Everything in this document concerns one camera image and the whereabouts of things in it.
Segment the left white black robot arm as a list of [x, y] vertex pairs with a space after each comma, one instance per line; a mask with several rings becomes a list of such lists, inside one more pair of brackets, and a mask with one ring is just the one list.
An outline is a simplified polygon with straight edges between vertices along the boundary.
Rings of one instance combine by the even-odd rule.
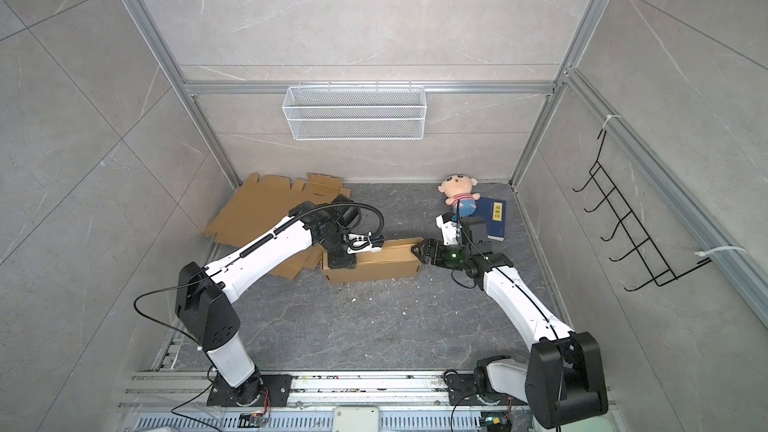
[[218, 375], [232, 389], [259, 381], [239, 335], [233, 304], [285, 260], [314, 246], [342, 255], [342, 264], [383, 243], [382, 213], [344, 195], [327, 204], [304, 202], [273, 228], [222, 259], [181, 269], [175, 312]]

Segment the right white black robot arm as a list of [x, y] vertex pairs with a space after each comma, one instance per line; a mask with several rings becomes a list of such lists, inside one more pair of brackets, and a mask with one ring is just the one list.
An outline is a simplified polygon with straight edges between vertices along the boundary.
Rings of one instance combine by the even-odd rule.
[[601, 350], [588, 332], [575, 332], [525, 284], [513, 261], [493, 249], [483, 218], [437, 217], [439, 239], [425, 239], [412, 253], [424, 264], [460, 271], [492, 298], [521, 335], [526, 363], [508, 356], [478, 361], [476, 396], [485, 402], [511, 397], [526, 403], [547, 429], [607, 413], [609, 400]]

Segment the brown cardboard box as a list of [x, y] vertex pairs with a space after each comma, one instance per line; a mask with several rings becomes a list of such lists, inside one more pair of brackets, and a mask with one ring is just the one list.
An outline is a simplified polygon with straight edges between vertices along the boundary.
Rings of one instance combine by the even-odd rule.
[[331, 284], [414, 277], [419, 273], [422, 263], [411, 252], [411, 248], [421, 241], [421, 237], [387, 240], [379, 252], [357, 254], [354, 268], [331, 269], [328, 253], [324, 252], [322, 274]]

